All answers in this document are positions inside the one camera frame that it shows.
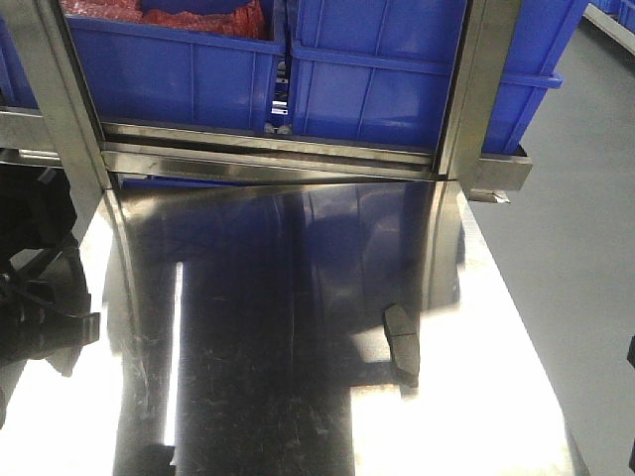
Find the blue crate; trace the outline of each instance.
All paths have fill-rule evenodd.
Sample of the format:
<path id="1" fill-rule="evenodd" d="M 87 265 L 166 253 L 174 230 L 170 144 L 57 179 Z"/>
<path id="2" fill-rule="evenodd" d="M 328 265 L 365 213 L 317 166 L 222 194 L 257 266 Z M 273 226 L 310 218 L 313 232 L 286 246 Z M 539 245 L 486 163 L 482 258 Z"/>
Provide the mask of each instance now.
<path id="1" fill-rule="evenodd" d="M 306 48 L 292 43 L 294 134 L 435 149 L 450 65 Z M 483 150 L 513 154 L 556 74 L 506 73 Z"/>
<path id="2" fill-rule="evenodd" d="M 208 14 L 227 13 L 247 2 L 144 0 L 143 6 L 179 4 L 178 10 Z M 284 5 L 280 1 L 274 8 L 274 0 L 262 5 L 272 41 L 68 16 L 98 114 L 262 131 L 285 53 Z M 37 107 L 1 21 L 0 90 L 10 106 Z"/>
<path id="3" fill-rule="evenodd" d="M 622 0 L 618 20 L 620 24 L 635 33 L 635 3 Z"/>
<path id="4" fill-rule="evenodd" d="M 609 15 L 619 12 L 620 0 L 591 0 L 590 3 Z"/>
<path id="5" fill-rule="evenodd" d="M 506 70 L 551 74 L 588 0 L 525 0 Z M 300 0 L 295 36 L 309 48 L 453 62 L 464 0 Z"/>

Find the metal shelf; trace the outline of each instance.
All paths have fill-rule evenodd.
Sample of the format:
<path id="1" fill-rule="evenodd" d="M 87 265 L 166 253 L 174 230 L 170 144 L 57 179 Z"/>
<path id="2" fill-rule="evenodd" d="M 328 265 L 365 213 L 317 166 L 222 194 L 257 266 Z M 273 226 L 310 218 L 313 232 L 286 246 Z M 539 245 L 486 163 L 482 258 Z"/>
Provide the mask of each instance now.
<path id="1" fill-rule="evenodd" d="M 635 34 L 617 23 L 613 17 L 594 5 L 588 5 L 584 18 L 628 50 L 631 55 L 635 55 Z"/>
<path id="2" fill-rule="evenodd" d="M 92 216 L 108 173 L 259 183 L 458 180 L 473 189 L 519 189 L 531 162 L 481 157 L 522 0 L 470 0 L 452 73 L 439 149 L 388 150 L 312 138 L 255 136 L 164 124 L 101 123 L 58 0 L 4 0 L 12 35 L 40 111 L 0 110 L 5 163 L 61 165 L 78 214 Z"/>

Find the metal bar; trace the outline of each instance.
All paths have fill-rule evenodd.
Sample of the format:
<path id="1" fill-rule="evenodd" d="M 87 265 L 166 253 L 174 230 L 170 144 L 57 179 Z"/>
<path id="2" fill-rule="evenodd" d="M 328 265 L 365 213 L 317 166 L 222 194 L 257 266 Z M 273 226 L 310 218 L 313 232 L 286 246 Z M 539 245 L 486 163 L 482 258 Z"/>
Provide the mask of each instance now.
<path id="1" fill-rule="evenodd" d="M 4 149 L 0 151 L 0 164 L 8 164 L 11 166 L 30 166 L 30 167 L 52 167 L 55 169 L 62 168 L 62 161 L 60 156 L 50 152 L 34 152 L 26 151 L 26 154 L 22 154 L 21 151 L 15 149 Z"/>
<path id="2" fill-rule="evenodd" d="M 114 123 L 104 123 L 104 126 L 106 130 L 116 132 L 109 137 L 126 141 L 104 145 L 107 168 L 111 172 L 201 179 L 218 179 L 219 175 L 225 174 L 225 179 L 265 179 L 267 182 L 284 183 L 293 179 L 302 183 L 353 180 L 355 175 L 363 180 L 439 179 L 425 166 L 414 164 L 414 160 L 398 162 L 400 157 L 408 157 L 402 151 L 365 150 L 368 157 L 374 158 L 366 159 L 352 157 L 356 151 L 352 145 L 332 146 L 293 138 L 252 139 L 228 132 L 198 132 L 158 126 Z M 20 148 L 19 154 L 16 151 L 1 154 L 1 163 L 61 166 L 60 158 L 52 152 L 55 147 L 47 139 L 47 127 L 38 111 L 0 108 L 0 131 L 3 131 L 0 133 L 0 146 Z M 163 146 L 144 144 L 148 142 Z M 351 156 L 335 156 L 332 155 L 334 152 L 350 153 Z M 384 160 L 384 154 L 392 155 L 393 160 Z M 411 156 L 411 159 L 415 157 L 422 162 L 426 159 L 426 156 Z M 478 165 L 474 187 L 518 190 L 532 163 L 523 153 L 521 156 L 483 156 Z M 263 170 L 266 167 L 274 170 L 267 172 Z M 237 171 L 240 173 L 236 178 L 228 175 Z"/>
<path id="3" fill-rule="evenodd" d="M 631 55 L 635 55 L 635 34 L 623 27 L 594 5 L 588 5 L 584 18 L 602 32 L 624 47 Z"/>
<path id="4" fill-rule="evenodd" d="M 243 149 L 264 149 L 268 151 L 298 152 L 333 157 L 351 157 L 382 162 L 400 162 L 429 166 L 433 155 L 415 148 L 387 148 L 376 144 L 346 143 L 311 137 L 277 136 L 264 137 L 245 134 L 244 131 L 223 131 L 218 129 L 190 126 L 156 124 L 115 124 L 103 123 L 109 142 L 143 143 L 161 141 L 170 143 L 190 143 L 198 145 L 228 146 Z"/>
<path id="5" fill-rule="evenodd" d="M 419 166 L 406 164 L 381 164 L 376 161 L 351 158 L 332 158 L 307 154 L 280 153 L 243 155 L 216 153 L 199 150 L 171 149 L 132 144 L 104 145 L 103 157 L 113 172 L 169 176 L 173 173 L 186 175 L 217 176 L 224 171 L 225 178 L 237 179 L 238 170 L 257 171 L 256 176 L 274 181 L 275 177 L 296 176 L 298 179 L 344 179 L 355 177 L 369 179 L 422 180 L 432 176 Z"/>
<path id="6" fill-rule="evenodd" d="M 2 0 L 0 14 L 60 155 L 80 235 L 110 187 L 97 121 L 64 13 L 57 0 Z"/>
<path id="7" fill-rule="evenodd" d="M 0 148 L 54 152 L 49 129 L 38 110 L 1 108 Z"/>
<path id="8" fill-rule="evenodd" d="M 326 139 L 278 136 L 263 137 L 244 131 L 225 131 L 191 126 L 183 129 L 158 124 L 102 123 L 108 142 L 154 144 L 187 149 L 220 146 L 235 151 L 281 151 L 330 157 L 349 157 L 381 162 L 429 166 L 433 156 L 415 149 L 388 149 L 381 145 L 364 145 Z M 0 107 L 0 147 L 54 152 L 55 146 L 37 109 Z"/>
<path id="9" fill-rule="evenodd" d="M 481 157 L 472 189 L 520 190 L 533 166 L 528 157 Z"/>
<path id="10" fill-rule="evenodd" d="M 444 132 L 433 170 L 458 179 L 466 195 L 496 100 L 522 0 L 471 0 L 465 12 Z"/>

